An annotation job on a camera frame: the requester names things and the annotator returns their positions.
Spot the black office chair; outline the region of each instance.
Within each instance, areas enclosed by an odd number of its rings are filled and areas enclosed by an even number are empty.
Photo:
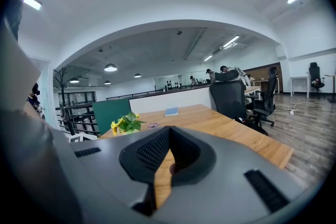
[[[261,122],[270,122],[271,126],[274,126],[274,121],[267,119],[267,116],[271,115],[275,109],[274,105],[274,91],[277,83],[278,69],[271,67],[268,69],[268,87],[267,91],[257,91],[261,94],[262,100],[257,99],[256,95],[248,95],[247,98],[252,99],[252,103],[246,105],[247,109],[253,110],[253,114],[249,118],[254,118],[255,122],[262,127]]]
[[[210,93],[216,104],[217,112],[268,136],[268,133],[258,126],[258,122],[246,119],[244,91],[245,86],[241,80],[215,82],[210,86]]]
[[[316,95],[318,96],[318,99],[320,99],[319,91],[320,88],[324,87],[324,78],[322,78],[323,81],[321,82],[320,67],[318,67],[316,62],[310,63],[309,73],[311,86],[316,89]]]

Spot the blue notebook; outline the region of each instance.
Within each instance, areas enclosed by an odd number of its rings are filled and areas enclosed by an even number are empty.
[[[165,116],[178,115],[178,108],[167,109]]]

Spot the railing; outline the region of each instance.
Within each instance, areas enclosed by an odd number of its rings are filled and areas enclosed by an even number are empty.
[[[97,126],[97,129],[95,129],[95,125],[97,125],[97,123],[94,122],[96,118],[94,117],[94,112],[90,110],[91,107],[92,102],[66,106],[65,116],[62,118],[62,120],[58,120],[60,123],[59,126],[64,128],[64,130],[62,131],[71,135],[75,135],[76,133],[78,134],[79,132],[84,132],[87,134],[93,134],[98,136],[100,132]],[[73,114],[73,111],[79,109],[86,109],[86,112],[81,114]]]
[[[158,92],[163,92],[163,89],[155,90],[155,91],[139,92],[139,93],[121,95],[121,96],[116,96],[116,97],[108,97],[108,98],[106,98],[106,100],[122,99],[122,98],[127,98],[127,97],[139,97],[139,96],[147,95],[147,94],[150,94],[150,93],[158,93]]]

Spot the green partition panel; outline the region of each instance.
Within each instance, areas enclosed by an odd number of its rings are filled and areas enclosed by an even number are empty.
[[[131,111],[128,98],[97,102],[92,107],[101,134],[111,129],[112,121],[117,122],[120,115],[127,115]]]

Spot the yellow flower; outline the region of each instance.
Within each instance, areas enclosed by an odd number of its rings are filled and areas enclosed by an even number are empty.
[[[119,122],[116,124],[114,121],[112,121],[111,123],[111,128],[112,128],[112,131],[113,131],[113,134],[116,136],[117,135],[117,127],[124,122],[124,119],[121,118],[119,120]]]

